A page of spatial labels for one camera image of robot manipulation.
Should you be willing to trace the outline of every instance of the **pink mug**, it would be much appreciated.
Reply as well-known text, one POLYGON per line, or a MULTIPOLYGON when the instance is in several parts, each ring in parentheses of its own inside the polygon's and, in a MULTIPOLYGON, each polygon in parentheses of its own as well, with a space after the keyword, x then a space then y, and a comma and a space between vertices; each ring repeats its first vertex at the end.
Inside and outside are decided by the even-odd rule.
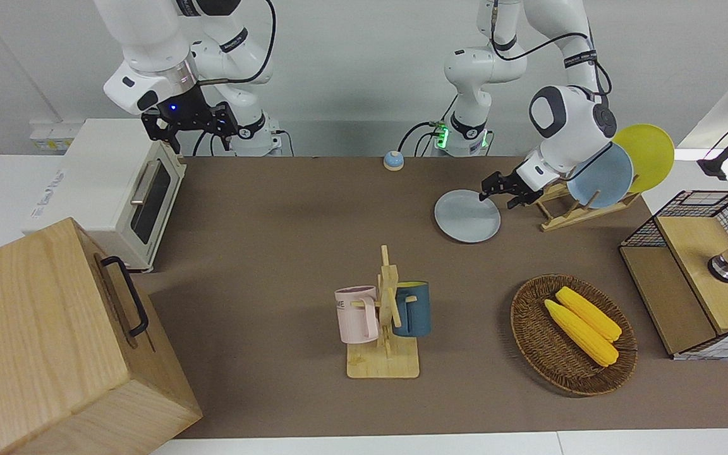
POLYGON ((358 344, 378 339, 379 323, 375 313, 378 294, 375 286, 339 289, 335 295, 341 342, 358 344))

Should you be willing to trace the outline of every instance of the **plate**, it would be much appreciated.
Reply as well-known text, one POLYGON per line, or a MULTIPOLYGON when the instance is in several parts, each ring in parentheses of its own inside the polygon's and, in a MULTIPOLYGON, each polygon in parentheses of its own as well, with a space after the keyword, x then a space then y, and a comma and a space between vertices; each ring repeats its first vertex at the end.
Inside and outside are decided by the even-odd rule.
POLYGON ((449 191, 437 199, 434 219, 446 235, 469 244, 486 241, 499 231, 502 216, 491 199, 471 190, 449 191))
POLYGON ((676 148, 670 136, 658 126, 632 124, 619 130, 612 141, 625 149, 633 163, 637 177, 631 184, 631 193, 641 193, 662 183, 673 168, 676 148))
POLYGON ((636 366, 636 337, 625 314, 603 291, 574 276, 549 274, 524 283, 511 305, 511 327, 518 349, 532 368, 552 385, 572 395, 592 396, 616 391, 636 366), (614 342, 619 357, 603 368, 583 352, 552 320, 544 299, 569 286, 609 315, 622 328, 614 342))
POLYGON ((599 191, 598 197, 589 208, 602 209, 618 203, 629 191, 633 179, 633 164, 625 150, 612 142, 610 149, 603 155, 593 163, 589 159, 576 167, 572 175, 577 173, 580 173, 577 178, 566 182, 569 193, 580 204, 586 205, 595 195, 595 191, 599 191))

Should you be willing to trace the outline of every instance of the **green indicator light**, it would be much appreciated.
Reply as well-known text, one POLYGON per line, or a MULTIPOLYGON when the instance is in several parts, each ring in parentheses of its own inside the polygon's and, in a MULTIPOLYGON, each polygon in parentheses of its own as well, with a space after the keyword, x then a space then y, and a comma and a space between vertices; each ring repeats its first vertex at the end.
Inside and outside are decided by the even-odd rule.
POLYGON ((443 124, 440 130, 440 133, 437 134, 437 148, 445 149, 448 145, 448 127, 443 124))

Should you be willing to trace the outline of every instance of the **wooden cabinet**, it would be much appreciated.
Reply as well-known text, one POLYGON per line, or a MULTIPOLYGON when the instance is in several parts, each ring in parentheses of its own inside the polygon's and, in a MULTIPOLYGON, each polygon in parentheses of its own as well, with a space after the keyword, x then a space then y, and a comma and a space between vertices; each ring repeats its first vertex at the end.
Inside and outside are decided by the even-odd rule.
POLYGON ((199 420, 153 305, 104 259, 72 219, 0 248, 0 453, 145 454, 199 420))

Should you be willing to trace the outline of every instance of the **oven door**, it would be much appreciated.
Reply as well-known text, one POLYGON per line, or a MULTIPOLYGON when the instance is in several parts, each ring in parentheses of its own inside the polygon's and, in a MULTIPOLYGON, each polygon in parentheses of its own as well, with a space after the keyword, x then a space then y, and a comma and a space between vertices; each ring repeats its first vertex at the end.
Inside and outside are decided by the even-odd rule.
POLYGON ((131 198, 133 213, 128 226, 129 237, 135 244, 134 250, 142 252, 147 264, 139 268, 149 268, 159 239, 167 224, 173 201, 179 190, 181 178, 176 172, 170 156, 159 146, 145 164, 142 177, 131 198))

